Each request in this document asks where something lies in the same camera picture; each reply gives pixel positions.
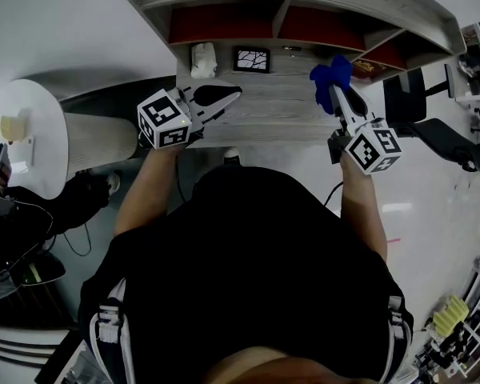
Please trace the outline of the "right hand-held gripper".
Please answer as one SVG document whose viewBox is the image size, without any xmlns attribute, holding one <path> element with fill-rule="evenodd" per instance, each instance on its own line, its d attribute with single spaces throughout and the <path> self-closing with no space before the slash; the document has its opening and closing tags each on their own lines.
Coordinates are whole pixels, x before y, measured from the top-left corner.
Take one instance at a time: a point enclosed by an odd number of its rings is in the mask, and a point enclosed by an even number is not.
<svg viewBox="0 0 480 384">
<path fill-rule="evenodd" d="M 333 164 L 348 154 L 364 174 L 387 171 L 402 156 L 395 131 L 384 118 L 368 117 L 368 105 L 361 93 L 350 86 L 347 90 L 330 86 L 330 101 L 334 116 L 342 127 L 328 139 Z"/>
</svg>

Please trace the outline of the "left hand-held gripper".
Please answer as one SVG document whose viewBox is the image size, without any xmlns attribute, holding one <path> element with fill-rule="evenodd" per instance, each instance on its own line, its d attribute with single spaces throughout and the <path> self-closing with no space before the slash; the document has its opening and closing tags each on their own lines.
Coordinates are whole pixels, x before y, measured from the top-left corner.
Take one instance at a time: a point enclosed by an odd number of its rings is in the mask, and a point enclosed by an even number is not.
<svg viewBox="0 0 480 384">
<path fill-rule="evenodd" d="M 156 150 L 196 142 L 204 136 L 204 124 L 224 114 L 241 93 L 239 86 L 161 89 L 137 105 L 140 131 Z"/>
</svg>

